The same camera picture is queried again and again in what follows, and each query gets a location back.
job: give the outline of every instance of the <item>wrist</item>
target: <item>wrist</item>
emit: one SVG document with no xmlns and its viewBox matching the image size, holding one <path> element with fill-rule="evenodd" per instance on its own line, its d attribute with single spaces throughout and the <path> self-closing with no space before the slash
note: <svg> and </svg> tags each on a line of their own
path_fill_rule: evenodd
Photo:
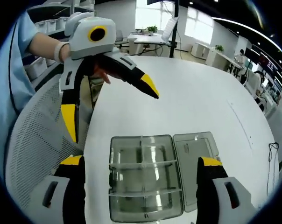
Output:
<svg viewBox="0 0 282 224">
<path fill-rule="evenodd" d="M 66 44 L 63 47 L 61 47 L 60 52 L 59 52 L 59 59 L 61 62 L 64 63 L 64 61 L 71 56 L 71 51 L 70 51 L 70 45 Z"/>
</svg>

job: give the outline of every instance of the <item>mesh chair back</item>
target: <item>mesh chair back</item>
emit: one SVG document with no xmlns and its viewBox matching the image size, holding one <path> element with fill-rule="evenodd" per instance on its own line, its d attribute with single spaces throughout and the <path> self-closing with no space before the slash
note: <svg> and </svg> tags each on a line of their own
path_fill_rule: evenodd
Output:
<svg viewBox="0 0 282 224">
<path fill-rule="evenodd" d="M 64 124 L 59 95 L 60 74 L 49 80 L 30 99 L 12 131 L 7 151 L 5 180 L 8 192 L 25 212 L 32 189 L 52 175 L 70 155 L 82 154 L 88 124 L 79 120 L 79 143 L 74 143 Z"/>
</svg>

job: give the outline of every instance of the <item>floor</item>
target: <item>floor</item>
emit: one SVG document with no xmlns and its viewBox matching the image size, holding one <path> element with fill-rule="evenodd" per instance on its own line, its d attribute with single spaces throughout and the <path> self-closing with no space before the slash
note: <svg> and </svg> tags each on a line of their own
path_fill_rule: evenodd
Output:
<svg viewBox="0 0 282 224">
<path fill-rule="evenodd" d="M 204 64 L 205 60 L 192 56 L 189 52 L 174 50 L 174 58 L 180 58 L 186 61 Z"/>
</svg>

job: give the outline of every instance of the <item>yellow trim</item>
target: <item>yellow trim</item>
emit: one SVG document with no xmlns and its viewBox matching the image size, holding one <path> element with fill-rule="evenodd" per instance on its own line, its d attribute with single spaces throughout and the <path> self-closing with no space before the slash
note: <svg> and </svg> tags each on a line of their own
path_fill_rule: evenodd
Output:
<svg viewBox="0 0 282 224">
<path fill-rule="evenodd" d="M 67 157 L 60 163 L 60 165 L 79 165 L 81 157 L 81 155 Z"/>
<path fill-rule="evenodd" d="M 201 157 L 205 166 L 222 166 L 222 163 L 214 158 Z"/>
<path fill-rule="evenodd" d="M 74 104 L 61 104 L 62 117 L 65 122 L 66 128 L 74 142 L 76 139 L 76 128 L 75 128 L 75 110 L 76 105 Z"/>
<path fill-rule="evenodd" d="M 141 80 L 142 80 L 143 82 L 147 83 L 147 84 L 150 86 L 150 88 L 155 92 L 155 94 L 156 94 L 158 97 L 160 96 L 158 90 L 156 90 L 156 88 L 155 88 L 154 82 L 151 80 L 151 78 L 149 77 L 148 74 L 144 74 L 144 75 L 141 77 Z"/>
<path fill-rule="evenodd" d="M 94 31 L 94 30 L 96 30 L 96 29 L 103 29 L 104 31 L 105 31 L 105 35 L 104 35 L 104 37 L 106 36 L 106 34 L 107 34 L 107 27 L 104 27 L 104 26 L 96 26 L 96 27 L 93 27 L 91 30 L 89 30 L 88 31 L 88 36 L 87 36 L 87 38 L 88 38 L 88 40 L 90 41 L 90 42 L 98 42 L 98 41 L 101 41 L 102 39 L 100 39 L 100 40 L 98 40 L 98 41 L 93 41 L 91 38 L 90 38 L 90 35 L 91 35 L 91 33 Z"/>
</svg>

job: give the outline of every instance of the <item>potted plant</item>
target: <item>potted plant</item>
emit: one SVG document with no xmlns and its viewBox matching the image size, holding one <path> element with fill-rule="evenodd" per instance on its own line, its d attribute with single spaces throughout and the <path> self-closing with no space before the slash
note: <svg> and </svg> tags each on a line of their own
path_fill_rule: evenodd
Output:
<svg viewBox="0 0 282 224">
<path fill-rule="evenodd" d="M 148 32 L 156 33 L 158 31 L 158 27 L 153 26 L 153 27 L 147 27 Z"/>
<path fill-rule="evenodd" d="M 215 46 L 215 49 L 216 49 L 217 51 L 224 52 L 224 48 L 223 48 L 222 45 L 216 45 L 216 46 Z"/>
</svg>

